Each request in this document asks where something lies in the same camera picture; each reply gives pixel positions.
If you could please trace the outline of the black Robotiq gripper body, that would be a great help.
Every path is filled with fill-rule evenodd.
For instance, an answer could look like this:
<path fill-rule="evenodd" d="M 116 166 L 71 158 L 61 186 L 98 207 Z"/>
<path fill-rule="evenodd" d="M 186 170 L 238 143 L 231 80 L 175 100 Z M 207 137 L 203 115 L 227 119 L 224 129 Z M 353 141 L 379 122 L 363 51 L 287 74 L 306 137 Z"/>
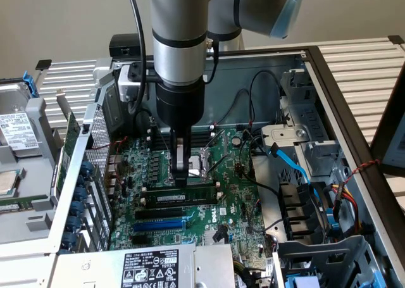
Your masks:
<path fill-rule="evenodd" d="M 156 109 L 159 118 L 173 130 L 187 130 L 204 113 L 205 83 L 189 85 L 156 84 Z"/>

